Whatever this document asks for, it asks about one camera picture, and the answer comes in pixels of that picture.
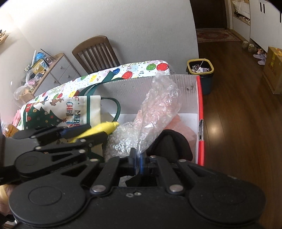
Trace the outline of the left human hand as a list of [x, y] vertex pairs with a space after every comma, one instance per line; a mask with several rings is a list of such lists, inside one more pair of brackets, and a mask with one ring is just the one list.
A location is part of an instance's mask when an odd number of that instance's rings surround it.
[[8, 184], [0, 186], [0, 212], [4, 216], [11, 213], [11, 209], [9, 207], [9, 197], [15, 187], [15, 185]]

